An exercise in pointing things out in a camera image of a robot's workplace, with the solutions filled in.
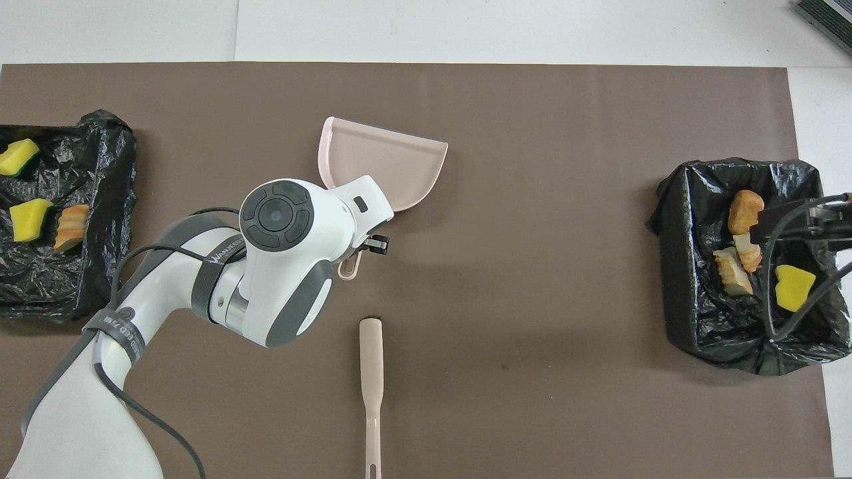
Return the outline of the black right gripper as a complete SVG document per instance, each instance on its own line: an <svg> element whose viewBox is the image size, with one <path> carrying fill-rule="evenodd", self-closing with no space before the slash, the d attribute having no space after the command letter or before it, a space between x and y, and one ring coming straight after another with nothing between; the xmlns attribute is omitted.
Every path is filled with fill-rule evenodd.
<svg viewBox="0 0 852 479"><path fill-rule="evenodd" d="M805 241L821 245L850 245L850 193L800 199L758 212L749 228L753 243Z"/></svg>

